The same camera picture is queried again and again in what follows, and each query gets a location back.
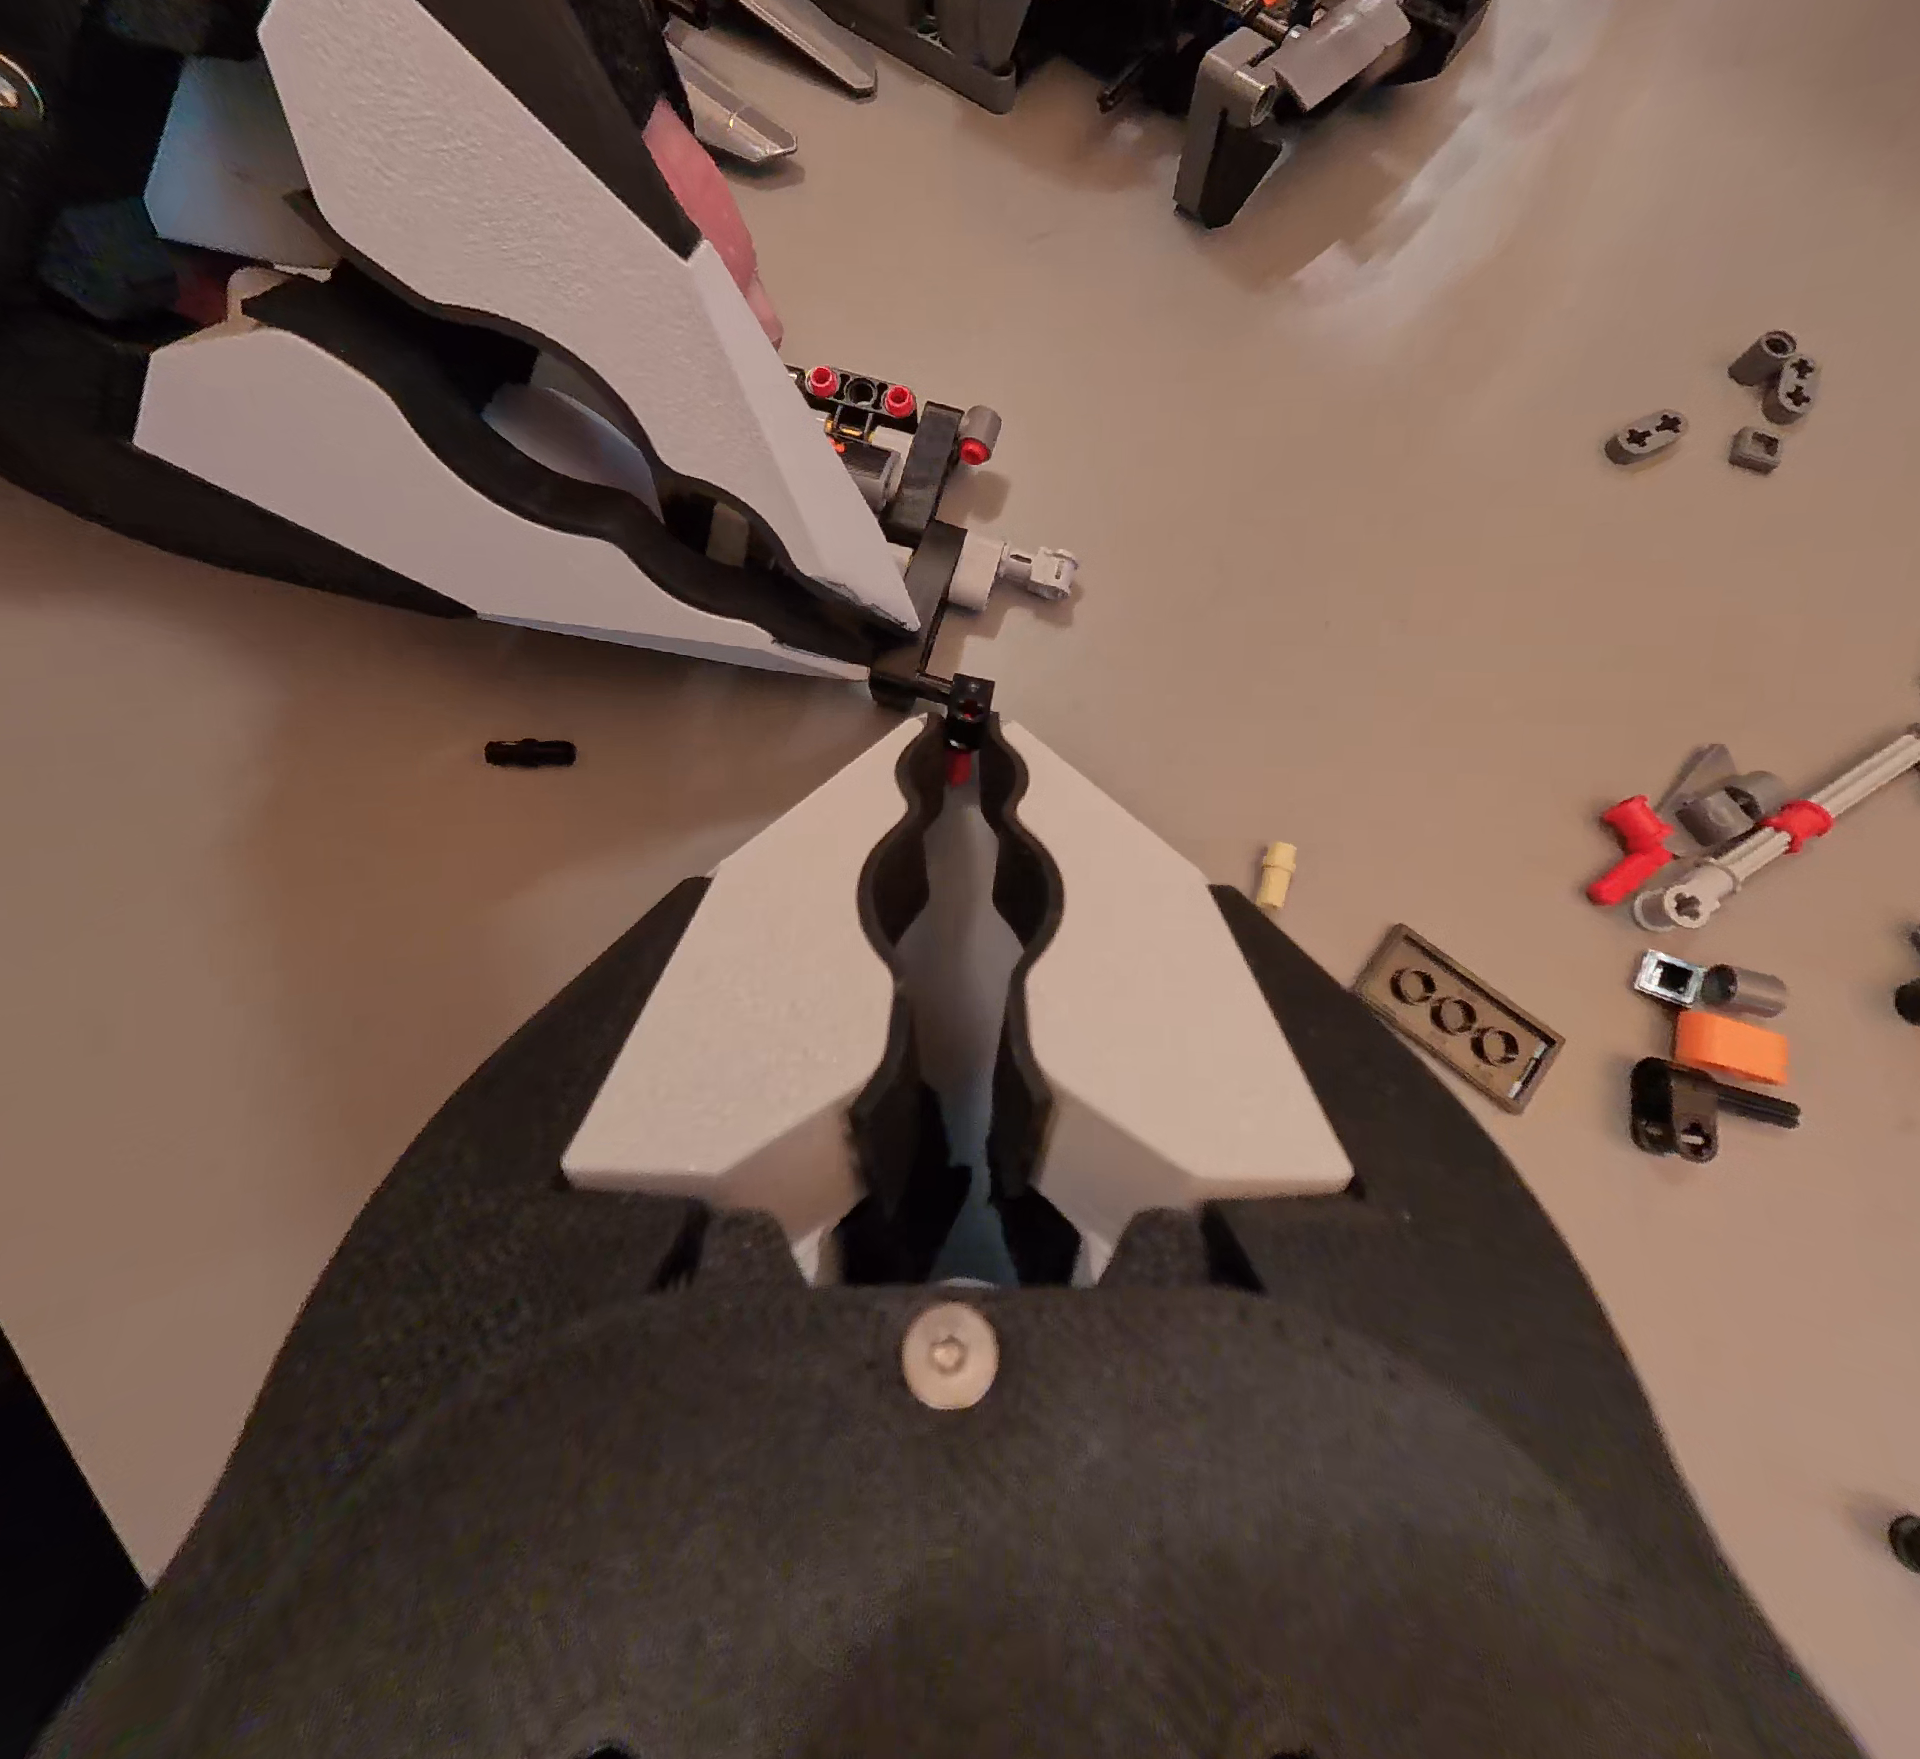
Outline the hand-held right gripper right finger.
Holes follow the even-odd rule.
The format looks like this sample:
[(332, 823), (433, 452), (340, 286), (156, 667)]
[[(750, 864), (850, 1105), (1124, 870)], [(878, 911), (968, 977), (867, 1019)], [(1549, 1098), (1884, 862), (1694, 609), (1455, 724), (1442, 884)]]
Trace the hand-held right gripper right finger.
[(1020, 723), (991, 724), (977, 777), (1018, 943), (986, 1139), (1016, 1277), (1098, 1279), (1143, 1210), (1346, 1191), (1201, 871)]

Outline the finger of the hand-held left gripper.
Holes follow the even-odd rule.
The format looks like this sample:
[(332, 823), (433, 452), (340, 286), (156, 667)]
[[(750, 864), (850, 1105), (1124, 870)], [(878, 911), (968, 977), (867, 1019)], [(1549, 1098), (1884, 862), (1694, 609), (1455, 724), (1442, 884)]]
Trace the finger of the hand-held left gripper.
[(270, 0), (259, 45), (323, 221), (431, 306), (506, 322), (748, 508), (804, 580), (903, 630), (906, 585), (708, 235), (619, 102), (582, 157), (419, 0)]
[(486, 621), (833, 681), (868, 640), (766, 570), (694, 550), (637, 442), (368, 282), (278, 282), (159, 348), (136, 450)]

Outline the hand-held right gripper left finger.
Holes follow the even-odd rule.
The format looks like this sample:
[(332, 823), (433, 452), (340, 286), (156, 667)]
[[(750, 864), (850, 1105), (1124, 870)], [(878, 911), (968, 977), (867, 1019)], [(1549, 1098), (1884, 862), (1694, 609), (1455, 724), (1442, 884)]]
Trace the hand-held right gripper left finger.
[(577, 1189), (770, 1212), (799, 1265), (923, 1282), (963, 1206), (901, 982), (939, 723), (903, 721), (713, 867), (564, 1150)]

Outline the black grey lego subassembly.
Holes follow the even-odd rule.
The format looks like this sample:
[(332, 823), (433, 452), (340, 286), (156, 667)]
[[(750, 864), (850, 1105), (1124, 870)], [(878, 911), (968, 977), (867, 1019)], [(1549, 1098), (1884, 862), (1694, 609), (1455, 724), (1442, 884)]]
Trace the black grey lego subassembly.
[(1078, 557), (1065, 547), (1018, 547), (939, 514), (949, 482), (981, 468), (1003, 418), (991, 406), (921, 401), (894, 378), (831, 363), (791, 365), (802, 401), (821, 416), (830, 447), (853, 476), (897, 560), (917, 632), (868, 669), (878, 703), (947, 710), (950, 677), (933, 669), (933, 646), (949, 611), (979, 611), (996, 587), (1065, 601)]

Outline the black lego plate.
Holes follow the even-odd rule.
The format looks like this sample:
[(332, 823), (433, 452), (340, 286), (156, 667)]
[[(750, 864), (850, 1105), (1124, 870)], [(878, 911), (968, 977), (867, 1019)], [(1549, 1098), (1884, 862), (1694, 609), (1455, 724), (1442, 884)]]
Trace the black lego plate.
[(1504, 1111), (1528, 1106), (1566, 1039), (1408, 924), (1389, 924), (1354, 995)]

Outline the scattered lego pieces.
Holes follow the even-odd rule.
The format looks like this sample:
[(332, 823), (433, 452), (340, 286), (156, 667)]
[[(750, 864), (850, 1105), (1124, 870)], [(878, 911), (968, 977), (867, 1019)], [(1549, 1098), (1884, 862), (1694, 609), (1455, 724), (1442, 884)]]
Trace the scattered lego pieces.
[[(1697, 748), (1664, 794), (1628, 794), (1599, 814), (1614, 855), (1583, 897), (1650, 936), (1703, 931), (1755, 879), (1808, 852), (1876, 794), (1912, 781), (1915, 764), (1915, 723), (1811, 787), (1740, 768), (1723, 742)], [(1797, 1129), (1800, 1109), (1783, 1094), (1792, 1005), (1783, 976), (1647, 950), (1632, 985), (1670, 1014), (1668, 1054), (1643, 1057), (1628, 1075), (1636, 1148), (1704, 1166), (1715, 1159), (1725, 1118)]]

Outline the person's left hand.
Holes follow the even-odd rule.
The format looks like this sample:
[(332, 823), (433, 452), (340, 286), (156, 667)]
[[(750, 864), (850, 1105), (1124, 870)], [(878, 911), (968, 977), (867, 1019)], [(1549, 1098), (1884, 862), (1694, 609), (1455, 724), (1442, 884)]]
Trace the person's left hand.
[(666, 94), (654, 102), (642, 140), (679, 206), (723, 260), (766, 338), (781, 348), (782, 322), (764, 292), (752, 230), (723, 170)]

